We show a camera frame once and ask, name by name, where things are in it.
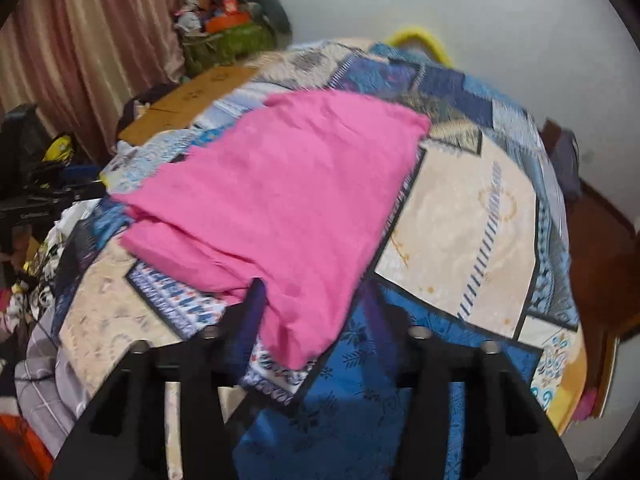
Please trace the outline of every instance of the pink cloth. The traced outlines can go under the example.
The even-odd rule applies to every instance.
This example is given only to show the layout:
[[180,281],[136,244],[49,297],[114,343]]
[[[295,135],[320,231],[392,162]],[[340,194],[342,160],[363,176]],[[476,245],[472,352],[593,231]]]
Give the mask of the pink cloth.
[[260,337],[300,368],[338,336],[351,296],[415,163],[426,116],[338,91],[278,94],[130,194],[131,253],[240,300],[267,285]]

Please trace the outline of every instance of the yellow object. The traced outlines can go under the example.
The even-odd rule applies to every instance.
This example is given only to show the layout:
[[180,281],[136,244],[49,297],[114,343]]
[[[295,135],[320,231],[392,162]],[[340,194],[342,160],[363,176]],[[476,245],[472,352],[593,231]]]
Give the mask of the yellow object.
[[556,431],[558,431],[558,434],[563,434],[571,423],[574,411],[580,402],[586,379],[587,352],[584,349],[584,342],[582,342],[580,353],[573,361],[564,366],[562,380],[556,390],[554,400],[551,401],[551,405],[546,410],[546,415],[551,420]]
[[434,61],[446,66],[447,68],[453,68],[453,62],[451,61],[449,54],[447,54],[443,44],[441,44],[433,34],[424,28],[401,28],[391,37],[387,38],[385,43],[390,46],[400,48],[409,41],[419,41],[428,49]]
[[74,146],[71,136],[62,135],[55,139],[48,147],[42,160],[57,160],[66,162],[74,156]]

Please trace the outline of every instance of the orange fabric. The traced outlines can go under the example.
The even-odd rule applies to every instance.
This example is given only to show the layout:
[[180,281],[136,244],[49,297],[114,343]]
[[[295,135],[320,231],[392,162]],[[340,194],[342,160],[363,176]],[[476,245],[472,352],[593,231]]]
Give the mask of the orange fabric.
[[0,312],[4,312],[9,306],[9,300],[11,300],[11,289],[0,288]]
[[215,32],[220,32],[221,30],[225,30],[226,28],[237,27],[238,25],[242,25],[243,23],[248,23],[251,21],[251,15],[248,12],[238,12],[237,14],[225,14],[223,16],[216,16],[215,18],[211,18],[205,24],[205,30],[209,34],[213,34]]
[[27,421],[21,416],[0,415],[0,426],[11,438],[27,467],[39,480],[46,480],[53,467],[53,457]]

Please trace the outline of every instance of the curtain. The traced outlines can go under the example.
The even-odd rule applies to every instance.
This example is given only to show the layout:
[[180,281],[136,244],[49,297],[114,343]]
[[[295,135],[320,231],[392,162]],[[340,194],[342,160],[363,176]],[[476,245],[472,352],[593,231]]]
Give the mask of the curtain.
[[175,0],[20,0],[0,29],[0,116],[37,103],[49,133],[110,157],[124,103],[184,64]]

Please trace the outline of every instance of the cardboard box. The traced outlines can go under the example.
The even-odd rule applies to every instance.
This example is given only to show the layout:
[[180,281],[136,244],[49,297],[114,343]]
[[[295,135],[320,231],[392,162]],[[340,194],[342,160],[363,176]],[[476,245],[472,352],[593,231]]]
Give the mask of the cardboard box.
[[158,132],[188,128],[213,101],[251,79],[256,71],[242,66],[207,70],[151,105],[142,117],[121,131],[119,138],[139,146]]

